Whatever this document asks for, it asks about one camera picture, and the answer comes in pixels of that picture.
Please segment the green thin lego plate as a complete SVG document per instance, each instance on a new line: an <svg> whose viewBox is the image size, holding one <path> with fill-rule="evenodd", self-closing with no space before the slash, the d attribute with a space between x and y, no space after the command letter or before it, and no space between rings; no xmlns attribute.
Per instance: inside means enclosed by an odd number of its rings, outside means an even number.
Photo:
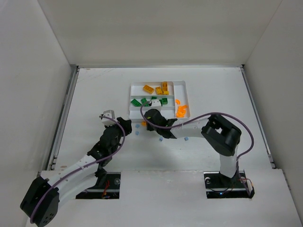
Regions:
<svg viewBox="0 0 303 227"><path fill-rule="evenodd" d="M136 100L136 99L131 100L131 104L132 104L133 106L135 106L135 107L140 107L140 106L142 106L142 104L141 104L138 100Z"/></svg>

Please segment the orange long brick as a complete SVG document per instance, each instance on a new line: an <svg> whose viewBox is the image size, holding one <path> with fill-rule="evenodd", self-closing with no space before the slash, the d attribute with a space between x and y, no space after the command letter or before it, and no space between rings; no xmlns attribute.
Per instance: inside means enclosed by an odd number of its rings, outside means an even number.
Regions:
<svg viewBox="0 0 303 227"><path fill-rule="evenodd" d="M183 106L179 106L179 107L178 107L178 111L179 111L179 112L185 112L186 109L187 109L187 105L183 105Z"/></svg>

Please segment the orange D-shaped arch brick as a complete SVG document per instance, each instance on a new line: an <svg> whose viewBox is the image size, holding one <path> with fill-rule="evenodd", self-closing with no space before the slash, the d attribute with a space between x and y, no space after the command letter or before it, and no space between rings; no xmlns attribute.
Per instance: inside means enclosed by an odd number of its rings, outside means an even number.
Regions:
<svg viewBox="0 0 303 227"><path fill-rule="evenodd" d="M176 113L177 118L183 118L186 115L186 110L185 109L178 109Z"/></svg>

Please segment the yellow long duplo brick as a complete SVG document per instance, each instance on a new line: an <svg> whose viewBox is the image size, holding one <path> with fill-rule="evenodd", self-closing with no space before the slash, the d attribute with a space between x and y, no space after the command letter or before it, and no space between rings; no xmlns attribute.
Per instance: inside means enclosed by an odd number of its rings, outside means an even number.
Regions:
<svg viewBox="0 0 303 227"><path fill-rule="evenodd" d="M155 91L156 91L157 95L163 95L163 91L162 91L161 87L156 87Z"/></svg>

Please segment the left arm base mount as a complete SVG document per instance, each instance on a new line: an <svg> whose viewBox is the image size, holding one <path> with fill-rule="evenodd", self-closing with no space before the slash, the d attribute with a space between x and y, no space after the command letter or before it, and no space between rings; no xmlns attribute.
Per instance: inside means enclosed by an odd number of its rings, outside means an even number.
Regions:
<svg viewBox="0 0 303 227"><path fill-rule="evenodd" d="M115 200L120 197L121 172L106 172L96 184L79 193L78 200Z"/></svg>

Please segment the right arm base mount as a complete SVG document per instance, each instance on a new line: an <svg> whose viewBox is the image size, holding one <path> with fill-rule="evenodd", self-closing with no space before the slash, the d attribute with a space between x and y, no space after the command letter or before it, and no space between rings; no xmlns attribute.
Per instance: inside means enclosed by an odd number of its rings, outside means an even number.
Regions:
<svg viewBox="0 0 303 227"><path fill-rule="evenodd" d="M244 171L240 171L240 175L235 174L233 178L219 172L204 172L204 179L208 199L252 199L255 195L252 181Z"/></svg>

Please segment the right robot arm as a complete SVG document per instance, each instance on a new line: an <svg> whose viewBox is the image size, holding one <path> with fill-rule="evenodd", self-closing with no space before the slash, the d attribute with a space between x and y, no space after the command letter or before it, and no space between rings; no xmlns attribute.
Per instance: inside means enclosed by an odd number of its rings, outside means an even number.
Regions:
<svg viewBox="0 0 303 227"><path fill-rule="evenodd" d="M219 154L220 171L232 179L237 171L236 156L241 138L241 130L220 114L211 114L208 118L189 120L166 119L157 109L142 113L147 122L146 129L155 131L166 139L184 137L203 138Z"/></svg>

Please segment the yellow rounded ladybug brick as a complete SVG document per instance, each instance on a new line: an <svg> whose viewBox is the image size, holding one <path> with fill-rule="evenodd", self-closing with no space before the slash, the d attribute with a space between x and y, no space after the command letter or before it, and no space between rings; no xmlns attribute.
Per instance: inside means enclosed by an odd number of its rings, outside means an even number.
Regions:
<svg viewBox="0 0 303 227"><path fill-rule="evenodd" d="M162 91L164 92L168 92L168 84L166 81L162 82Z"/></svg>

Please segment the yellow large duplo brick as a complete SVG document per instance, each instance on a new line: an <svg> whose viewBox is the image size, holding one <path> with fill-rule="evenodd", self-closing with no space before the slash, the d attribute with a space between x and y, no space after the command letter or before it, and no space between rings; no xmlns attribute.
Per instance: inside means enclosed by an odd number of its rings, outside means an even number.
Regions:
<svg viewBox="0 0 303 227"><path fill-rule="evenodd" d="M148 86L148 85L144 85L144 86L143 86L143 91L145 91L145 92L147 92L147 93L149 93L149 94L153 94L154 88L152 88L152 87L150 87L150 86Z"/></svg>

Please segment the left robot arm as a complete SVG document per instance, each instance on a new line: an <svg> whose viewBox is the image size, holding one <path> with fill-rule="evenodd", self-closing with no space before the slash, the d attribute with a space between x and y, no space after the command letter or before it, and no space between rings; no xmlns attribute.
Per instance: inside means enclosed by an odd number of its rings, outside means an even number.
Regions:
<svg viewBox="0 0 303 227"><path fill-rule="evenodd" d="M132 121L121 117L112 119L104 114L100 118L105 130L82 159L50 178L39 176L32 181L20 204L30 223L38 227L48 225L65 202L105 179L104 167L132 132Z"/></svg>

